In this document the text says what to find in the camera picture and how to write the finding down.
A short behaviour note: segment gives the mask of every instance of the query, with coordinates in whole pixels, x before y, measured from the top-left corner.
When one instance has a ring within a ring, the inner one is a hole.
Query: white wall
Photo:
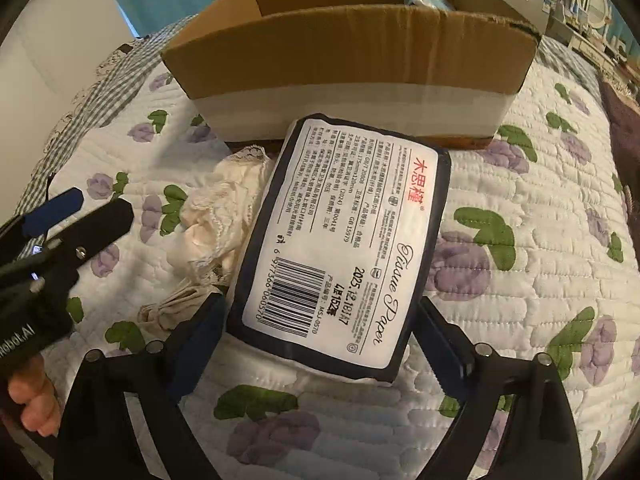
[[[53,126],[131,40],[115,0],[31,0],[0,46],[0,222],[14,212]]]

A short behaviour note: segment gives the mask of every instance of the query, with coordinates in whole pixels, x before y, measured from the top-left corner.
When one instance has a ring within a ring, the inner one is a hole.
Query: quilted bedspread
[[[75,332],[46,352],[61,397],[89,349],[136,351],[148,338],[138,309],[179,280],[166,262],[176,211],[228,153],[214,132],[161,64],[53,180],[52,194],[84,191],[80,214],[114,195],[135,212],[130,234],[82,269],[68,306]],[[606,115],[584,88],[534,63],[489,147],[451,158],[425,294],[474,342],[553,356],[584,477],[597,478],[640,416],[640,276]],[[498,406],[475,477],[509,405]],[[399,480],[420,472],[458,406],[413,339],[398,378],[381,387],[320,378],[224,336],[181,409],[223,479]],[[135,400],[130,411],[151,472],[166,477]]]

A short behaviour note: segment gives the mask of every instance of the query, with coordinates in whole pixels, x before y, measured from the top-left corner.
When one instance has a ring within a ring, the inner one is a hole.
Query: white label
[[[306,120],[242,322],[343,361],[388,366],[422,260],[437,163],[436,151],[410,140]]]

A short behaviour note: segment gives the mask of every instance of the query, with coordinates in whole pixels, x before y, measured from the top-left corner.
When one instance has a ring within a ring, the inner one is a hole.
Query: open cardboard box
[[[540,39],[502,0],[216,0],[162,54],[227,143],[282,140],[314,112],[485,146]]]

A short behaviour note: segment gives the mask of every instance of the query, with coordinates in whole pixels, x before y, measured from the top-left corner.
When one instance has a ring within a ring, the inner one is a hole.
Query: human hand
[[[29,431],[41,436],[57,433],[60,427],[60,405],[53,384],[44,372],[44,359],[38,354],[9,379],[9,396],[17,404],[26,404],[20,420]]]

